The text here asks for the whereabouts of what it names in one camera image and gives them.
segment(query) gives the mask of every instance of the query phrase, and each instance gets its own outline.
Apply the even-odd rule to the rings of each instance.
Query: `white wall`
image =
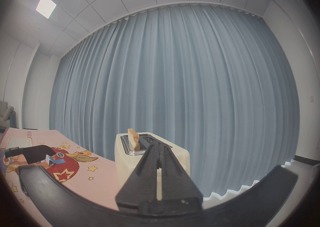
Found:
[[[300,130],[296,155],[320,160],[320,32],[302,1],[271,0],[263,19],[282,46],[297,85]]]
[[[59,67],[60,58],[52,55],[42,79],[38,103],[38,129],[49,130],[49,109],[52,87]]]
[[[38,128],[40,89],[49,59],[48,56],[37,53],[30,67],[23,97],[23,128]]]
[[[14,107],[14,111],[16,112],[16,126],[19,127],[21,79],[25,74],[26,66],[28,65],[28,62],[32,56],[33,49],[22,43],[19,43],[9,35],[2,34],[2,37],[7,43],[1,43],[1,55],[3,52],[7,52],[8,54],[3,54],[0,61],[0,68],[1,70],[2,68],[4,70],[4,73],[1,75],[1,86],[2,91],[4,91],[4,95],[2,96],[1,100],[3,99],[8,103],[8,105]]]
[[[0,32],[0,100],[4,100],[6,82],[20,42]]]

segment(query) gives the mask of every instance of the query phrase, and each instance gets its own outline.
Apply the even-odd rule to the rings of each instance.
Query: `yellow star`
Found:
[[[82,151],[81,153],[82,153],[82,155],[91,155],[92,154],[92,152],[89,150]]]
[[[57,148],[59,148],[59,149],[69,149],[69,147],[70,147],[70,145],[61,145],[61,146],[59,146]]]
[[[73,174],[74,174],[74,172],[69,172],[68,169],[65,169],[62,173],[53,173],[54,177],[55,177],[58,181],[60,181],[60,182],[69,180],[70,177],[71,177]],[[63,175],[63,176],[66,175],[66,179],[61,179],[61,180],[60,180],[60,177],[61,177],[62,175]]]
[[[13,184],[12,184],[12,186],[11,186],[11,189],[13,190],[13,192],[18,192],[17,186],[14,186]]]
[[[88,166],[88,171],[94,172],[97,168],[95,166]]]

